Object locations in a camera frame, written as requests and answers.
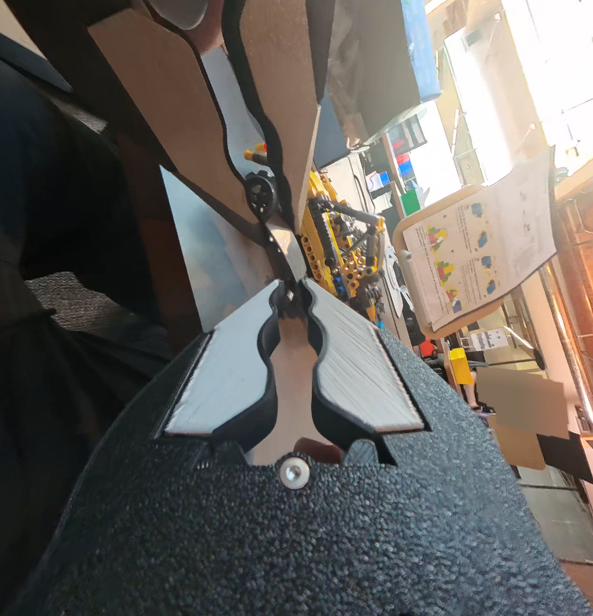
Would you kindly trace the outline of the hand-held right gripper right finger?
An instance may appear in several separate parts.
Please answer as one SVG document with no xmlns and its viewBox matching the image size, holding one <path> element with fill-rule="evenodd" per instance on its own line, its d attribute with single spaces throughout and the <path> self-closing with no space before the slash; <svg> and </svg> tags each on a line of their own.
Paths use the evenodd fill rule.
<svg viewBox="0 0 593 616">
<path fill-rule="evenodd" d="M 312 419 L 340 450 L 373 445 L 395 465 L 385 437 L 422 432 L 424 418 L 381 340 L 379 329 L 309 278 L 301 281 L 308 342 L 316 352 Z"/>
</svg>

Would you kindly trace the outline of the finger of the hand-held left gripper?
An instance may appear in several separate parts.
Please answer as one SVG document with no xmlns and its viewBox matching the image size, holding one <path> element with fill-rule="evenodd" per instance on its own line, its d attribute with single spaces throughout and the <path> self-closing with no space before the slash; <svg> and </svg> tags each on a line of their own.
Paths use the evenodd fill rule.
<svg viewBox="0 0 593 616">
<path fill-rule="evenodd" d="M 267 240 L 231 162 L 225 120 L 198 52 L 135 9 L 87 30 L 167 154 L 171 172 L 246 238 Z"/>
<path fill-rule="evenodd" d="M 224 1 L 222 32 L 248 111 L 262 129 L 283 218 L 300 227 L 319 109 L 305 1 Z"/>
</svg>

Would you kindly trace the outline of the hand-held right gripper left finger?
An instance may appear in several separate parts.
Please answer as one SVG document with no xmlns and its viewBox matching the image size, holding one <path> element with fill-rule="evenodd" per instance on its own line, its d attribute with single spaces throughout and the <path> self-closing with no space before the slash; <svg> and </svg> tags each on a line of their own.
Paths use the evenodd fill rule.
<svg viewBox="0 0 593 616">
<path fill-rule="evenodd" d="M 270 435 L 278 413 L 270 358 L 280 342 L 282 303 L 283 282 L 275 280 L 212 330 L 171 404 L 165 436 L 253 450 Z"/>
</svg>

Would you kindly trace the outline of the yellow toy brick vehicle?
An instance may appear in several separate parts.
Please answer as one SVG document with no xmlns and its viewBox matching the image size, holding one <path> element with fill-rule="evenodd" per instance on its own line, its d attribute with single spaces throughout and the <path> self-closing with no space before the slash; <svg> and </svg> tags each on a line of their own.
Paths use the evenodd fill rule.
<svg viewBox="0 0 593 616">
<path fill-rule="evenodd" d="M 284 221 L 275 177 L 266 170 L 247 173 L 248 206 L 263 225 Z M 343 304 L 350 306 L 361 285 L 377 285 L 383 273 L 385 220 L 377 214 L 355 210 L 340 200 L 327 173 L 315 165 L 309 173 L 305 208 L 295 235 L 306 260 L 307 275 Z M 286 289 L 285 311 L 294 317 L 306 305 L 301 281 L 297 290 Z"/>
</svg>

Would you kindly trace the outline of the grey curved brick panel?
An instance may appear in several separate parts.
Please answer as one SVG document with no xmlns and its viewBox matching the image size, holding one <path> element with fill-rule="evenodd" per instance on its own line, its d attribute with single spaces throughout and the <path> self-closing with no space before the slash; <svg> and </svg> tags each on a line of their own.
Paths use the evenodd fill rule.
<svg viewBox="0 0 593 616">
<path fill-rule="evenodd" d="M 297 290 L 300 281 L 307 275 L 306 260 L 301 245 L 290 227 L 280 222 L 267 221 L 264 224 L 269 243 L 267 255 L 273 271 L 290 291 Z"/>
</svg>

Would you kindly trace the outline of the blue cardboard kit box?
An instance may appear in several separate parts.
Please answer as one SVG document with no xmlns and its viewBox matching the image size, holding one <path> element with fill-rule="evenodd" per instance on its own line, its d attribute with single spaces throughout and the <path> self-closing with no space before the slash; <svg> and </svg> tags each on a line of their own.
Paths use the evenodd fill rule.
<svg viewBox="0 0 593 616">
<path fill-rule="evenodd" d="M 350 149 L 439 98 L 425 2 L 335 1 L 325 92 Z"/>
</svg>

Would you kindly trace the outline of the yellow storage bin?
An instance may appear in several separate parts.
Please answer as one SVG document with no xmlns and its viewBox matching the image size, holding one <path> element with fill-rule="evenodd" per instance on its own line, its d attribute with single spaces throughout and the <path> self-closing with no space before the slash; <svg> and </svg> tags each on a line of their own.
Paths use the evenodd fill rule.
<svg viewBox="0 0 593 616">
<path fill-rule="evenodd" d="M 468 358 L 463 348 L 455 348 L 448 351 L 449 370 L 454 382 L 462 386 L 475 384 Z"/>
</svg>

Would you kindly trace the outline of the white stand base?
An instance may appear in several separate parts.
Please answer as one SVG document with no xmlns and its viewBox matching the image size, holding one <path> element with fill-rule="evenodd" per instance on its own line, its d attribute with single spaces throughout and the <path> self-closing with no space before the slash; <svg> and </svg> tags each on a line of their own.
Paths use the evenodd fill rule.
<svg viewBox="0 0 593 616">
<path fill-rule="evenodd" d="M 391 245 L 385 247 L 383 279 L 387 287 L 393 312 L 397 317 L 403 317 L 404 298 L 402 288 L 405 286 L 405 281 L 402 276 L 396 251 Z"/>
</svg>

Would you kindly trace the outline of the small printed sign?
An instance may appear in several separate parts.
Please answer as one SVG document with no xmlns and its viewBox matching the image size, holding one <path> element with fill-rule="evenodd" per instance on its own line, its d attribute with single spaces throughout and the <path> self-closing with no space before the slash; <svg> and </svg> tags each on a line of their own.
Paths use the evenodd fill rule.
<svg viewBox="0 0 593 616">
<path fill-rule="evenodd" d="M 509 346 L 507 330 L 504 327 L 472 332 L 470 340 L 473 349 L 480 352 Z"/>
</svg>

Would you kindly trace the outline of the brown cardboard sheet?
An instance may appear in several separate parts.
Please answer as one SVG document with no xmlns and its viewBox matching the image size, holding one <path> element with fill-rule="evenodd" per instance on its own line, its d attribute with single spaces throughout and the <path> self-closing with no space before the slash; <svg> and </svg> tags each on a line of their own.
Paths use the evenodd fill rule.
<svg viewBox="0 0 593 616">
<path fill-rule="evenodd" d="M 524 467 L 535 471 L 546 468 L 537 434 L 499 424 L 495 414 L 488 418 L 500 446 L 501 453 L 510 466 Z"/>
</svg>

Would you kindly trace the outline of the person's dark clothed body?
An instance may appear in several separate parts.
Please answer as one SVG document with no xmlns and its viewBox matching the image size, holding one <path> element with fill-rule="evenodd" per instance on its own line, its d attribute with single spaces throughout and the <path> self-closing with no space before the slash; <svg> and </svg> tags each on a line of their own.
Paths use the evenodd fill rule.
<svg viewBox="0 0 593 616">
<path fill-rule="evenodd" d="M 96 442 L 153 378 L 63 328 L 27 285 L 63 272 L 162 326 L 115 147 L 0 59 L 0 614 Z"/>
</svg>

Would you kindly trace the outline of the black sheet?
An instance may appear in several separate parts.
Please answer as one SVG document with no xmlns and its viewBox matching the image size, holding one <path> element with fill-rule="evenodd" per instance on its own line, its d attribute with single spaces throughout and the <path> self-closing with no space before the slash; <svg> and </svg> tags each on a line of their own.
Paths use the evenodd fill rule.
<svg viewBox="0 0 593 616">
<path fill-rule="evenodd" d="M 537 434 L 540 451 L 547 466 L 593 485 L 593 475 L 580 436 L 568 432 L 566 439 Z"/>
</svg>

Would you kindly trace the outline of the metal duct pipe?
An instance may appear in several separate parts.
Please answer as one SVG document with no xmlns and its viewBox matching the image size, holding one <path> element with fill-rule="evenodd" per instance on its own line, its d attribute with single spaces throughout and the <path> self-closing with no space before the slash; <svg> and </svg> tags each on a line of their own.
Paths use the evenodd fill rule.
<svg viewBox="0 0 593 616">
<path fill-rule="evenodd" d="M 587 427 L 584 432 L 593 434 L 593 387 L 583 361 L 585 355 L 581 352 L 576 341 L 570 313 L 562 298 L 562 291 L 551 261 L 541 266 L 539 277 L 580 400 L 579 405 Z"/>
</svg>

